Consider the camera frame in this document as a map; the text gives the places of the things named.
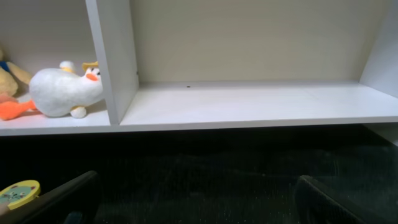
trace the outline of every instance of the white shelf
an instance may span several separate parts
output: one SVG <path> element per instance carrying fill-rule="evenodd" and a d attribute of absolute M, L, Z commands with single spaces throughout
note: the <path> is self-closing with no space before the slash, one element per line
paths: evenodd
<path fill-rule="evenodd" d="M 29 100 L 28 96 L 19 98 L 21 102 L 27 100 Z M 75 119 L 69 115 L 49 118 L 38 111 L 28 111 L 23 116 L 10 121 L 0 120 L 0 136 L 96 132 L 95 129 L 99 126 L 110 125 L 104 101 L 88 107 L 87 111 L 88 114 L 83 119 Z"/>
<path fill-rule="evenodd" d="M 398 122 L 398 99 L 354 82 L 213 82 L 142 85 L 121 125 L 151 131 L 384 122 Z"/>

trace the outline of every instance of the teddy bear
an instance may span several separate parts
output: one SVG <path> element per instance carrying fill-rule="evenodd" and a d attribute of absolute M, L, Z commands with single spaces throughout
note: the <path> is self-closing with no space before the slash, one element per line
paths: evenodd
<path fill-rule="evenodd" d="M 26 85 L 28 85 L 32 79 L 31 74 L 12 62 L 5 60 L 4 52 L 0 48 L 0 103 L 4 101 L 16 101 L 12 96 L 17 93 L 18 83 L 12 75 Z"/>

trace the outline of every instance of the yellow hat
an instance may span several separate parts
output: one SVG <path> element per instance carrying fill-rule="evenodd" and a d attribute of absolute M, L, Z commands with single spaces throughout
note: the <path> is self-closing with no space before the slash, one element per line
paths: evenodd
<path fill-rule="evenodd" d="M 86 71 L 87 68 L 93 67 L 93 68 L 98 68 L 98 61 L 93 62 L 93 63 L 83 63 L 81 65 L 81 67 L 83 67 L 83 71 Z"/>

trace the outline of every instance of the stuffed animal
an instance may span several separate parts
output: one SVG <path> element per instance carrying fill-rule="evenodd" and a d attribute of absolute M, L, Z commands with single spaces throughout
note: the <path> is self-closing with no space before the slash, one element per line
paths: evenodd
<path fill-rule="evenodd" d="M 16 101 L 12 96 L 16 94 L 18 84 L 11 74 L 27 85 L 32 79 L 31 74 L 11 62 L 5 61 L 4 52 L 0 49 L 0 103 Z"/>
<path fill-rule="evenodd" d="M 72 62 L 62 62 L 59 68 L 46 68 L 36 73 L 29 84 L 32 99 L 26 103 L 0 104 L 0 118 L 10 120 L 27 110 L 39 110 L 49 117 L 70 113 L 74 118 L 86 116 L 86 106 L 103 99 L 98 62 L 84 63 L 83 77 L 75 74 Z"/>

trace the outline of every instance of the yellow tambourine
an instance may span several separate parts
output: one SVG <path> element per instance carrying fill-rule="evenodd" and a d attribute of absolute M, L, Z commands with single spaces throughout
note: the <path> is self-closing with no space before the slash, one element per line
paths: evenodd
<path fill-rule="evenodd" d="M 10 210 L 21 207 L 37 198 L 40 184 L 36 180 L 24 180 L 13 184 L 0 192 L 0 203 L 9 202 Z"/>

